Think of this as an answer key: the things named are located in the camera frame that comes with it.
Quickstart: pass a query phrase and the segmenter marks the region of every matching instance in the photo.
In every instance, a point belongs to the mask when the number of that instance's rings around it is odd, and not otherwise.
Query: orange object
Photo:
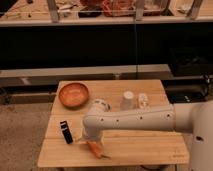
[[[133,0],[104,0],[102,2],[104,15],[110,16],[127,16],[134,14]]]
[[[66,107],[79,107],[89,99],[89,91],[84,84],[70,83],[62,87],[59,100]]]
[[[89,146],[89,149],[91,152],[95,155],[97,158],[108,158],[110,159],[109,156],[104,155],[103,147],[98,144],[95,141],[86,141],[87,145]]]

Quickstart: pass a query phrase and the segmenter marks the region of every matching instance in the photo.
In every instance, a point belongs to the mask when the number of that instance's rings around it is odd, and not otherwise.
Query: carrot
[[[97,158],[110,158],[108,156],[105,156],[103,154],[103,148],[101,147],[100,144],[98,144],[95,141],[86,141],[87,145],[89,146],[89,149],[91,150],[91,152],[95,155],[95,157]]]

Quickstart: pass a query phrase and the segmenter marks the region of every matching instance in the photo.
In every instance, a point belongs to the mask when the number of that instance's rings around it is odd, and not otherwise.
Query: shelf post
[[[51,20],[54,23],[58,23],[59,16],[58,16],[58,10],[56,6],[55,0],[47,0],[48,8],[50,11]]]
[[[141,21],[143,18],[144,1],[145,0],[137,0],[136,2],[136,14],[135,14],[136,21]]]
[[[193,4],[191,6],[191,9],[189,10],[187,16],[192,19],[195,20],[199,14],[199,10],[200,7],[202,5],[203,0],[194,0]]]

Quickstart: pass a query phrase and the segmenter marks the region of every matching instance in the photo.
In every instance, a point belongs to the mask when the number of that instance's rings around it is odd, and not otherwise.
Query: black object
[[[213,74],[213,47],[171,49],[170,69],[174,76]]]
[[[71,135],[67,121],[60,122],[60,125],[61,125],[61,130],[62,130],[62,133],[64,135],[64,138],[65,138],[67,144],[72,143],[73,139],[72,139],[72,135]]]
[[[33,0],[27,0],[27,3],[28,3],[28,4],[32,4],[32,3],[33,3]]]
[[[0,0],[0,17],[4,15],[15,3],[17,0]]]
[[[204,102],[205,97],[201,92],[166,92],[170,103]]]
[[[78,16],[80,18],[87,18],[87,17],[98,17],[102,13],[102,8],[100,6],[88,6],[83,8],[78,12]]]

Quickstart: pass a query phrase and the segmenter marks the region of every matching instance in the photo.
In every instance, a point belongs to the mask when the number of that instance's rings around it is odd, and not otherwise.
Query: cable
[[[141,168],[147,170],[147,171],[163,171],[165,168],[167,168],[168,165],[160,165],[157,168],[148,168],[147,166],[141,165]]]

